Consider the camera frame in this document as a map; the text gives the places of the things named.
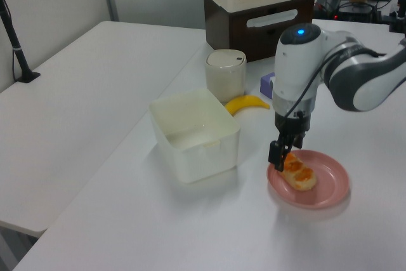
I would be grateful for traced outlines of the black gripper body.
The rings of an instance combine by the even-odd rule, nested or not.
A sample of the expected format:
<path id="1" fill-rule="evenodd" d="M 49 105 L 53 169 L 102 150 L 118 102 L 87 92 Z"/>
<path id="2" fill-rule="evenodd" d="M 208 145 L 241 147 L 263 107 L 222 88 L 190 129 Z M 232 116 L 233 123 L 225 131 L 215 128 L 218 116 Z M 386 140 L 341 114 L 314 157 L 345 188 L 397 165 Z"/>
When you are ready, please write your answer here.
<path id="1" fill-rule="evenodd" d="M 305 116 L 300 112 L 298 117 L 286 118 L 278 113 L 275 114 L 275 126 L 279 131 L 279 138 L 298 136 L 304 138 L 310 129 L 310 116 Z"/>

